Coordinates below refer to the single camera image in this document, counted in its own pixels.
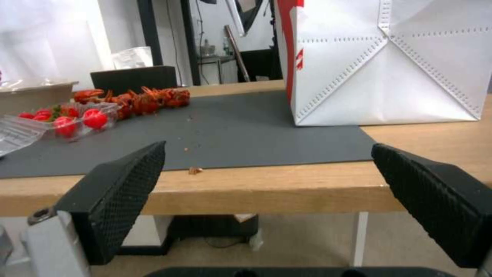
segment black box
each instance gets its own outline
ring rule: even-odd
[[[167,66],[91,72],[91,79],[94,88],[111,89],[114,96],[126,93],[128,89],[141,93],[142,86],[157,89],[177,86],[176,70]]]
[[[258,232],[258,215],[240,223],[233,215],[175,215],[167,236],[191,237],[251,237]]]

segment wooden table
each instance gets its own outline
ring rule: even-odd
[[[192,87],[194,97],[271,91],[282,81]],[[363,127],[376,141],[458,165],[492,186],[492,96],[479,122]],[[82,176],[0,180],[0,216],[50,206]],[[395,211],[402,206],[372,162],[164,172],[144,214]]]

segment metal pole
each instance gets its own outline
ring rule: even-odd
[[[150,46],[151,48],[154,66],[161,66],[163,65],[163,62],[160,53],[159,35],[157,34],[152,0],[137,0],[137,4],[140,13],[140,21],[142,22],[142,31],[144,32],[145,45]]]
[[[217,72],[218,72],[218,83],[223,84],[223,81],[222,81],[222,63],[220,62],[220,57],[217,60]]]
[[[194,86],[199,86],[200,71],[198,70],[198,58],[196,55],[196,45],[193,32],[193,22],[191,19],[189,0],[181,0],[181,13],[183,15],[184,34],[186,37],[186,47],[188,48],[189,68],[191,69],[191,79]]]
[[[352,255],[350,257],[350,266],[352,267],[362,266],[364,248],[366,247],[368,217],[369,213],[367,211],[360,211],[355,215]]]
[[[245,81],[251,82],[249,79],[249,75],[246,71],[246,66],[243,62],[243,58],[241,57],[241,53],[239,52],[239,49],[238,49],[238,46],[236,44],[236,41],[234,40],[234,37],[232,36],[231,28],[229,27],[229,25],[225,25],[224,30],[225,30],[225,34],[229,38],[229,41],[231,42],[232,48],[234,49],[234,53],[236,54],[236,59],[238,59],[239,69],[241,69],[241,72],[243,73]]]

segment red stripe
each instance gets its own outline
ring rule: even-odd
[[[290,18],[290,10],[294,7],[304,7],[304,0],[277,0],[278,10],[282,21],[282,32],[287,46],[287,97],[292,98],[294,83],[294,30]]]
[[[297,70],[303,69],[303,60],[301,60],[297,65],[296,65]]]
[[[304,49],[301,49],[299,53],[297,53],[296,60],[302,59],[304,55]]]

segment black base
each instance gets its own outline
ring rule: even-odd
[[[186,238],[237,237],[244,242],[258,233],[258,216],[239,223],[232,215],[177,215],[162,245],[122,246],[118,255],[166,255],[173,243]]]
[[[427,268],[169,268],[147,277],[452,277]]]

